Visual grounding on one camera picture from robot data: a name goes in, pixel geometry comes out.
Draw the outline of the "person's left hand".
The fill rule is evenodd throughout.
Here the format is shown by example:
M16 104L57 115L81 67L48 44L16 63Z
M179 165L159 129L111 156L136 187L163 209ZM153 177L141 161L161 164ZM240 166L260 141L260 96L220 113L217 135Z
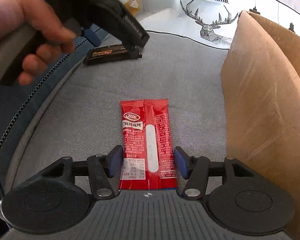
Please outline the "person's left hand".
M7 35L25 22L40 31L48 42L23 59L23 71L18 76L21 86L31 84L61 53L72 53L76 38L76 34L61 23L44 0L0 0L0 45Z

